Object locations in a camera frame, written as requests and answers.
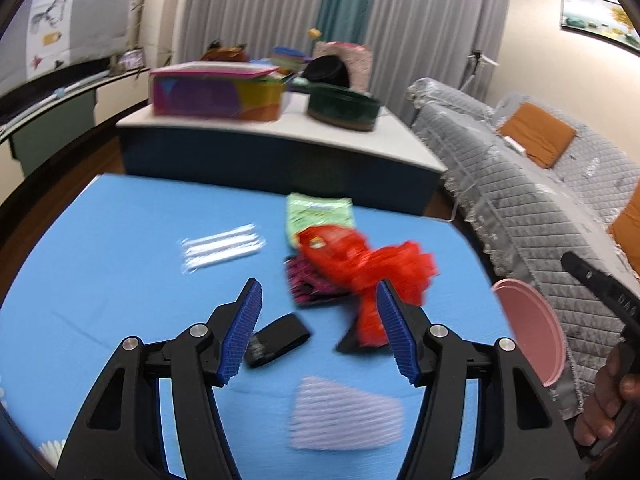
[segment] white shelf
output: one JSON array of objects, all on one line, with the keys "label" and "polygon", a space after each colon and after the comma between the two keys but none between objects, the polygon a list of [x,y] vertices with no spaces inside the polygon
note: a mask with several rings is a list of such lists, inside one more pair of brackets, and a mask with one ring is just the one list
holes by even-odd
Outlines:
[{"label": "white shelf", "polygon": [[322,144],[352,152],[396,160],[411,166],[442,173],[447,168],[420,139],[386,108],[380,110],[372,132],[352,132],[316,121],[305,113],[309,96],[285,95],[284,110],[277,121],[235,121],[155,116],[152,105],[118,122],[121,128],[196,128],[226,130]]}]

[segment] gray sofa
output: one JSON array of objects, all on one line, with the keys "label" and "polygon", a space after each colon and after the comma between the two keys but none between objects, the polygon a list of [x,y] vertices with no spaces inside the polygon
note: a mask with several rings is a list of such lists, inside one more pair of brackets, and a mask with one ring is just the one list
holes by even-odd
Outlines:
[{"label": "gray sofa", "polygon": [[[491,108],[431,79],[409,88],[414,132],[449,168],[444,185],[491,257],[498,276],[542,293],[558,315],[568,352],[550,388],[564,418],[582,409],[596,371],[620,340],[622,323],[574,278],[560,258],[573,250],[640,295],[637,276],[606,229],[630,199],[640,167],[588,126],[531,96],[509,94]],[[549,170],[512,150],[496,129],[531,102],[577,135]]]}]

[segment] orange cushion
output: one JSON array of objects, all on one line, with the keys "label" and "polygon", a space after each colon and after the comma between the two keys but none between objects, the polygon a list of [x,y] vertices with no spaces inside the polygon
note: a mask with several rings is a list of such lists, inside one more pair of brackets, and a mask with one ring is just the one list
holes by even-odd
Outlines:
[{"label": "orange cushion", "polygon": [[524,103],[500,128],[540,168],[550,168],[575,137],[575,130],[531,103]]},{"label": "orange cushion", "polygon": [[640,274],[640,186],[624,211],[609,227],[616,243],[625,251],[629,263]]}]

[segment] teal curtain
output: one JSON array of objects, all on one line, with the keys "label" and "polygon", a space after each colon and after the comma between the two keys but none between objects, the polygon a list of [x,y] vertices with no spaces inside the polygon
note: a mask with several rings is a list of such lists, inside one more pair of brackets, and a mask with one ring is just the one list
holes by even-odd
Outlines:
[{"label": "teal curtain", "polygon": [[362,44],[372,0],[322,0],[316,28],[323,41]]}]

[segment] green bowl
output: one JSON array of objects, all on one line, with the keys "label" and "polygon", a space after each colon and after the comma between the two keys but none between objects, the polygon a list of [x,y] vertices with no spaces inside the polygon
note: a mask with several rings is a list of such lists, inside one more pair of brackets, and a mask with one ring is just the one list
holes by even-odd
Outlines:
[{"label": "green bowl", "polygon": [[381,106],[380,101],[348,88],[317,83],[311,85],[306,113],[332,126],[370,132]]}]

